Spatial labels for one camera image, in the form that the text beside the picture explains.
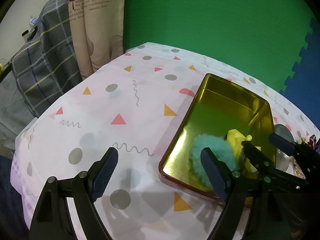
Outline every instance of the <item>white wall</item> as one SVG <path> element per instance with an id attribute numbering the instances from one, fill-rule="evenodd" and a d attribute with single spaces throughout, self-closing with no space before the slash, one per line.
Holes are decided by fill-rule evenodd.
<path id="1" fill-rule="evenodd" d="M 0 58 L 9 60 L 21 48 L 25 42 L 21 34 L 30 30 L 30 19 L 39 16 L 47 1 L 15 0 L 0 23 Z"/>

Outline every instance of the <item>blue foam mat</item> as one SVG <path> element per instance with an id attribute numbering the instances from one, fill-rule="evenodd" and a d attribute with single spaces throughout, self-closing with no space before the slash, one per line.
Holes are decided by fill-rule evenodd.
<path id="1" fill-rule="evenodd" d="M 311 19 L 312 33 L 306 36 L 308 46 L 302 47 L 292 68 L 294 76 L 288 77 L 284 84 L 285 91 L 280 91 L 284 97 L 294 103 L 320 129 L 320 24 Z"/>

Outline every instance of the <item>metal screw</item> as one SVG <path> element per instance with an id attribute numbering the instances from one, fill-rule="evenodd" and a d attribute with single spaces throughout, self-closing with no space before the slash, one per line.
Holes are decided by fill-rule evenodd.
<path id="1" fill-rule="evenodd" d="M 52 182 L 54 182 L 55 180 L 56 180 L 55 177 L 50 177 L 47 181 L 48 181 L 49 183 L 52 183 Z"/>
<path id="2" fill-rule="evenodd" d="M 84 178 L 85 176 L 87 176 L 87 172 L 86 171 L 81 171 L 80 173 L 79 173 L 79 177 L 80 178 Z"/>
<path id="3" fill-rule="evenodd" d="M 271 182 L 271 179 L 269 177 L 264 177 L 263 180 L 266 182 L 266 183 L 270 183 Z"/>
<path id="4" fill-rule="evenodd" d="M 232 176 L 234 176 L 235 178 L 239 178 L 240 177 L 240 172 L 239 171 L 233 171 L 231 172 Z"/>

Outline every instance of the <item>table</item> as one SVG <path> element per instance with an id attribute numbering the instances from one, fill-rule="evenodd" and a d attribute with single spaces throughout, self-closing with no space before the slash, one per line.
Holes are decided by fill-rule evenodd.
<path id="1" fill-rule="evenodd" d="M 297 107 L 256 78 L 200 54 L 145 43 L 60 97 L 17 138 L 11 182 L 22 195 L 27 225 L 48 177 L 72 178 L 113 146 L 119 162 L 95 202 L 112 237 L 206 239 L 222 207 L 163 184 L 158 164 L 208 72 L 268 100 L 274 123 L 295 140 L 319 137 Z M 68 204 L 77 236 L 85 239 L 73 200 Z M 244 210 L 234 239 L 241 238 L 247 216 Z"/>

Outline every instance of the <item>gold metal tray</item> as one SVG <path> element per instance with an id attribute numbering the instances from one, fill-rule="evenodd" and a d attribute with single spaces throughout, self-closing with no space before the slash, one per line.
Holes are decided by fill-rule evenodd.
<path id="1" fill-rule="evenodd" d="M 269 103 L 253 92 L 213 74 L 206 74 L 186 116 L 159 164 L 160 179 L 193 195 L 219 202 L 190 171 L 189 152 L 200 134 L 225 137 L 237 129 L 273 162 L 276 148 L 268 141 L 274 132 Z"/>

